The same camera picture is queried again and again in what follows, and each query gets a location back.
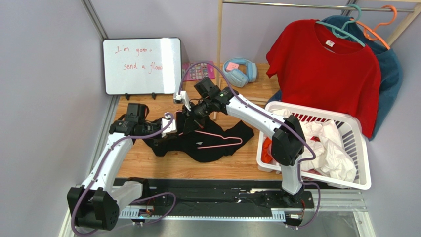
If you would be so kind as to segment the red t shirt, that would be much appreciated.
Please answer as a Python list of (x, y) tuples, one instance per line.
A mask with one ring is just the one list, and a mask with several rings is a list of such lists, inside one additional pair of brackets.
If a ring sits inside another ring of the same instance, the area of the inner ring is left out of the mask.
[(266, 60), (283, 102), (351, 115), (372, 136), (381, 71), (367, 45), (337, 38), (316, 19), (297, 20), (284, 28)]

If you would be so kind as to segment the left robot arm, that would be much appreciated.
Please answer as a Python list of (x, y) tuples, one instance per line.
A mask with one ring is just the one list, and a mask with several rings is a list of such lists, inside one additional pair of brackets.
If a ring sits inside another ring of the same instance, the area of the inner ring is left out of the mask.
[(111, 231), (120, 211), (151, 199), (149, 182), (143, 178), (129, 178), (113, 190), (122, 162), (136, 140), (161, 139), (176, 132), (172, 113), (166, 112), (155, 121), (148, 121), (148, 114), (147, 105), (130, 103), (126, 113), (110, 125), (106, 146), (91, 173), (79, 187), (68, 191), (71, 227), (76, 235), (88, 237), (98, 230)]

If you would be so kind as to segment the dark teal t shirt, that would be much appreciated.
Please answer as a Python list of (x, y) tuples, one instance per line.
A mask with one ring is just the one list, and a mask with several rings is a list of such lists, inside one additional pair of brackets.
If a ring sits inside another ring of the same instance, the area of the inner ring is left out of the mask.
[[(335, 25), (341, 28), (345, 22), (349, 21), (351, 17), (333, 15), (322, 20), (322, 22)], [(386, 116), (390, 112), (399, 90), (403, 82), (403, 69), (400, 61), (393, 51), (393, 49), (387, 49), (385, 46), (375, 43), (367, 39), (363, 31), (357, 26), (356, 23), (350, 23), (344, 27), (344, 30), (357, 37), (365, 45), (367, 45), (376, 56), (380, 72), (381, 72), (381, 83), (379, 88), (379, 105), (375, 127), (369, 141), (374, 140), (377, 132), (379, 131), (382, 123)], [(266, 60), (270, 64), (274, 58), (275, 47), (279, 46), (279, 43), (275, 42), (269, 52), (266, 54)], [(267, 101), (266, 104), (272, 101), (281, 101), (282, 91), (278, 90), (272, 97)]]

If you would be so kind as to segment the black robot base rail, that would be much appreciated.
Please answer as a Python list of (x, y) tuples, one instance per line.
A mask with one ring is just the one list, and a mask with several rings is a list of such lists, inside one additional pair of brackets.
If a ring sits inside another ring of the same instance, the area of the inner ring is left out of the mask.
[(310, 191), (297, 200), (281, 190), (280, 180), (150, 179), (151, 200), (122, 209), (120, 219), (272, 221), (298, 226), (317, 207)]

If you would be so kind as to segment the orange garment in basket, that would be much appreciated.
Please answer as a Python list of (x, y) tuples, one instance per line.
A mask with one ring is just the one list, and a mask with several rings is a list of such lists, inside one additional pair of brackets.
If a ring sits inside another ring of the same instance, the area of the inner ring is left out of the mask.
[(270, 164), (273, 160), (271, 156), (271, 147), (272, 141), (266, 137), (262, 144), (262, 151), (261, 151), (261, 161), (266, 164)]

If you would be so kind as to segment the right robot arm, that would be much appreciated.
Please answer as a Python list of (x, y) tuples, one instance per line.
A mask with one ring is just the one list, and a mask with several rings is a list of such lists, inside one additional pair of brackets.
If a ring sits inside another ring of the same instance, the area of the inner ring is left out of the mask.
[(213, 112), (221, 112), (252, 125), (271, 139), (271, 155), (281, 167), (283, 201), (289, 205), (299, 203), (304, 187), (298, 174), (298, 160), (304, 151), (305, 137), (298, 119), (271, 113), (247, 100), (231, 86), (220, 89), (208, 77), (197, 82), (194, 88), (201, 97), (197, 104), (190, 102), (187, 92), (181, 89), (173, 95), (174, 102), (184, 104), (184, 132), (203, 128), (204, 119)]

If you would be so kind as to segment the white laundry basket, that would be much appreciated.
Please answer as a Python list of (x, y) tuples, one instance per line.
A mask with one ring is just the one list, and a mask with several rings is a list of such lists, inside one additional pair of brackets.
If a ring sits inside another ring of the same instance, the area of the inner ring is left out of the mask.
[(335, 122), (336, 127), (338, 128), (341, 135), (344, 149), (346, 153), (352, 158), (352, 161), (354, 162), (354, 165), (357, 169), (356, 178), (353, 182), (347, 182), (326, 177), (314, 171), (301, 171), (301, 176), (303, 179), (313, 179), (325, 182), (328, 185), (337, 188), (356, 188), (367, 190), (371, 187), (366, 141), (365, 137), (360, 131), (360, 123), (354, 117), (347, 114), (278, 101), (270, 102), (266, 105), (265, 108), (266, 110), (274, 112), (277, 115), (293, 115), (297, 117), (300, 122), (320, 120), (325, 121), (328, 119)]

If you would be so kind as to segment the black t shirt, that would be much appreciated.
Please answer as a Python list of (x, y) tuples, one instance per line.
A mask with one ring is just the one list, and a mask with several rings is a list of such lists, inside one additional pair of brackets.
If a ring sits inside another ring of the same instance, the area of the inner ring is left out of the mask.
[(230, 129), (223, 130), (214, 121), (205, 119), (205, 127), (190, 133), (184, 133), (185, 116), (176, 112), (177, 132), (162, 140), (144, 139), (158, 157), (168, 152), (186, 153), (193, 160), (208, 163), (231, 156), (254, 137), (253, 129), (242, 121)]

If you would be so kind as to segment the light blue headphones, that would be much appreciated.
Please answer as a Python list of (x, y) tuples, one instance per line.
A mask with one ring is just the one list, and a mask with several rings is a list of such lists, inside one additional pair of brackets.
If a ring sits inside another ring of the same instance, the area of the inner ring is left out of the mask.
[(232, 58), (223, 64), (223, 72), (235, 87), (242, 88), (257, 79), (257, 65), (245, 58)]

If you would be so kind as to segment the wooden clothes rack frame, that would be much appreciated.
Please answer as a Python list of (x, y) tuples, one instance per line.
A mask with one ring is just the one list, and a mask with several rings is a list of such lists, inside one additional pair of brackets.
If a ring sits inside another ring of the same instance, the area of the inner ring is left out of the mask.
[[(411, 23), (418, 17), (421, 13), (421, 2), (419, 0), (410, 0), (409, 3), (415, 4), (415, 12), (406, 13), (407, 16), (401, 21), (401, 23), (396, 27), (394, 32), (387, 38), (386, 43), (393, 45), (395, 41), (403, 34), (403, 32), (411, 25)], [(219, 64), (221, 62), (221, 44), (222, 44), (222, 22), (223, 22), (223, 5), (222, 0), (218, 1), (218, 24), (217, 24), (217, 60)]]

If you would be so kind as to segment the whiteboard with red writing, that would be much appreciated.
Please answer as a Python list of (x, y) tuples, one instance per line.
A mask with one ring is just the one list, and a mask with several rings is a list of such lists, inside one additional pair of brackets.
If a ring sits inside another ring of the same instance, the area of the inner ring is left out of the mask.
[(178, 90), (182, 78), (179, 38), (106, 39), (102, 46), (108, 95)]

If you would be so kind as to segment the pink sticker card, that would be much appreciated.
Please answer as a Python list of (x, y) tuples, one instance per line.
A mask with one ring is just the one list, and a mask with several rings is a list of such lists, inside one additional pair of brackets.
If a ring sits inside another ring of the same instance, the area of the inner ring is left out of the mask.
[(213, 61), (207, 61), (206, 63), (198, 64), (192, 67), (188, 73), (186, 73), (186, 70), (194, 63), (182, 64), (182, 78), (185, 77), (183, 81), (196, 81), (201, 80), (204, 77), (215, 79), (215, 69), (214, 67), (210, 66), (209, 63), (213, 64)]

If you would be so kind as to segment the pink wire hanger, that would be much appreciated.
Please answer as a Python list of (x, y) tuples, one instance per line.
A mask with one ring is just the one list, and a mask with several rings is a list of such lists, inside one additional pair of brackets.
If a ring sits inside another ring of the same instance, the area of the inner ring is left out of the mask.
[(186, 143), (187, 141), (187, 143), (191, 144), (196, 150), (239, 146), (245, 141), (241, 136), (227, 135), (226, 131), (208, 118), (205, 119), (205, 122), (208, 124), (205, 124), (203, 129), (198, 129), (185, 134), (183, 132), (184, 115), (182, 114), (182, 111), (177, 110), (175, 115), (178, 138), (180, 138), (183, 143)]

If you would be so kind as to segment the white crumpled garment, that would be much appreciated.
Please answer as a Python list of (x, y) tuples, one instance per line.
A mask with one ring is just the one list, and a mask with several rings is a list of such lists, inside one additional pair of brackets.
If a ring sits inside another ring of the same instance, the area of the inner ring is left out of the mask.
[(301, 162), (301, 171), (353, 182), (357, 169), (346, 153), (341, 135), (333, 120), (301, 121), (306, 142), (315, 153), (315, 159)]

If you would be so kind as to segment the pink garment in basket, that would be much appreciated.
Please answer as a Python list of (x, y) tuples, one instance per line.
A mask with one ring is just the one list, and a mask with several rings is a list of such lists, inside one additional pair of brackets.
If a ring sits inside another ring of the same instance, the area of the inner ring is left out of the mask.
[(281, 143), (273, 140), (269, 148), (270, 155), (279, 164), (282, 164), (284, 157), (284, 149)]

